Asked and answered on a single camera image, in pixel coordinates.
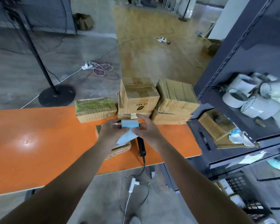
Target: blue paper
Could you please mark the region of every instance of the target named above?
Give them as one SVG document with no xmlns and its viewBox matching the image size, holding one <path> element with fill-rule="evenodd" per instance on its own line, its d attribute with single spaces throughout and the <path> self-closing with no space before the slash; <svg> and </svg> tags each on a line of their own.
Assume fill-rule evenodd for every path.
<svg viewBox="0 0 280 224">
<path fill-rule="evenodd" d="M 128 127 L 130 130 L 127 133 L 125 133 L 123 136 L 121 136 L 121 138 L 118 140 L 116 145 L 122 146 L 125 143 L 129 142 L 130 140 L 138 137 L 132 132 L 132 128 L 139 127 L 138 120 L 122 120 L 121 127 Z"/>
</svg>

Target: yellowish floor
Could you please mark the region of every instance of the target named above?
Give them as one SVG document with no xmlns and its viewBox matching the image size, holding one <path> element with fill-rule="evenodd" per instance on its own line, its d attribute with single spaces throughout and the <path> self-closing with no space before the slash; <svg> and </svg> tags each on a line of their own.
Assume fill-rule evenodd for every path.
<svg viewBox="0 0 280 224">
<path fill-rule="evenodd" d="M 151 77 L 195 84 L 211 57 L 195 35 L 196 22 L 164 10 L 113 5 L 123 77 Z M 164 35 L 169 45 L 155 37 Z"/>
</svg>

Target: person's left hand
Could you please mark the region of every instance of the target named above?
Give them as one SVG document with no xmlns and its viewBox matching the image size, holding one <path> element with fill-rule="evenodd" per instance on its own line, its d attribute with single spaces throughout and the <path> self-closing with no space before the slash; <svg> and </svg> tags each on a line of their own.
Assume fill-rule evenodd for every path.
<svg viewBox="0 0 280 224">
<path fill-rule="evenodd" d="M 112 150 L 120 137 L 129 131 L 129 128 L 121 128 L 121 125 L 114 125 L 114 123 L 119 121 L 119 119 L 111 119 L 103 125 L 97 143 L 102 143 L 105 147 Z"/>
</svg>

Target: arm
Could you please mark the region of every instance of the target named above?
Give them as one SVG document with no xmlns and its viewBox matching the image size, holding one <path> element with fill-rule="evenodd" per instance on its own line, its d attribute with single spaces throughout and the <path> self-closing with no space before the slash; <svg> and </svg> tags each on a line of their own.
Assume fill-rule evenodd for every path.
<svg viewBox="0 0 280 224">
<path fill-rule="evenodd" d="M 102 127 L 93 147 L 30 199 L 2 218 L 0 224 L 66 224 L 105 158 L 118 139 L 129 130 L 113 125 L 116 122 L 118 120 L 109 120 Z"/>
<path fill-rule="evenodd" d="M 137 116 L 145 120 L 145 123 L 132 131 L 160 153 L 199 224 L 254 224 L 242 209 L 183 158 L 148 117 Z"/>
</svg>

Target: orange table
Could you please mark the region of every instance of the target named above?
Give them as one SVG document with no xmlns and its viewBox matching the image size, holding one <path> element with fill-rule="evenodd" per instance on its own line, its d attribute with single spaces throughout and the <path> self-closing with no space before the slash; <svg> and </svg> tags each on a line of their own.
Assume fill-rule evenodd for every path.
<svg viewBox="0 0 280 224">
<path fill-rule="evenodd" d="M 49 183 L 94 145 L 95 125 L 106 121 L 81 124 L 74 106 L 0 110 L 0 194 Z M 158 128 L 183 157 L 202 154 L 187 125 Z M 147 144 L 145 148 L 146 165 L 163 162 L 153 148 Z M 143 161 L 133 140 L 129 151 L 103 162 L 98 174 L 141 166 Z"/>
</svg>

